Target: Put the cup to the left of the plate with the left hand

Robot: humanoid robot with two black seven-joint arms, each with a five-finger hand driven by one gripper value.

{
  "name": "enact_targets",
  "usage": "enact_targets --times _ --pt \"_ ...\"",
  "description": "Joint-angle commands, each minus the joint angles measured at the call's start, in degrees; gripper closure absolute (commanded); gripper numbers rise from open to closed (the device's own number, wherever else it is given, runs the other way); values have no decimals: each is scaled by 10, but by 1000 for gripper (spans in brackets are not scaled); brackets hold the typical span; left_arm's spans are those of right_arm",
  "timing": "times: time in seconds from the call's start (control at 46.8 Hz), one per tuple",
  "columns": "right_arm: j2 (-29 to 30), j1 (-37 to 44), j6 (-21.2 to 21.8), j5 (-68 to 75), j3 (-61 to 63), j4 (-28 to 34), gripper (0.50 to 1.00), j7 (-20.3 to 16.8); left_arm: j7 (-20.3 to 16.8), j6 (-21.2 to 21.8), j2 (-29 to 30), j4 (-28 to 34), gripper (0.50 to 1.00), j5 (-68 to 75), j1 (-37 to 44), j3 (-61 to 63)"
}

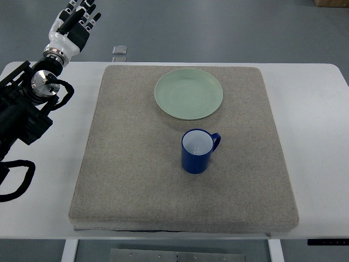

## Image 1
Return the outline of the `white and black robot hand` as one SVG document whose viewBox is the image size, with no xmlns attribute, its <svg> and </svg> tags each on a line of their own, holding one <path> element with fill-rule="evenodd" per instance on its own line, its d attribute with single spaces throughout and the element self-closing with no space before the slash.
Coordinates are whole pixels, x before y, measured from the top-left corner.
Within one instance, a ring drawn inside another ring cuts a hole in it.
<svg viewBox="0 0 349 262">
<path fill-rule="evenodd" d="M 73 56 L 85 47 L 92 28 L 100 19 L 94 13 L 95 1 L 69 1 L 60 11 L 49 31 L 49 43 L 44 48 L 44 57 L 51 57 L 62 66 L 68 65 Z"/>
</svg>

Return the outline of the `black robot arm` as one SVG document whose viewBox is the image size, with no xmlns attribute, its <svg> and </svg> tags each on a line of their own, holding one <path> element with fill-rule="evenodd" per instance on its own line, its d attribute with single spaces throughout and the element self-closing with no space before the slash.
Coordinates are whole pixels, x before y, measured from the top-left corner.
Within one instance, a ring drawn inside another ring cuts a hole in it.
<svg viewBox="0 0 349 262">
<path fill-rule="evenodd" d="M 29 160 L 4 161 L 12 145 L 17 140 L 30 145 L 41 138 L 53 124 L 49 113 L 74 95 L 72 85 L 58 78 L 68 62 L 61 51 L 47 48 L 37 63 L 25 61 L 1 80 L 1 181 L 12 168 L 27 169 L 18 189 L 1 195 L 3 203 L 26 192 L 36 169 Z"/>
</svg>

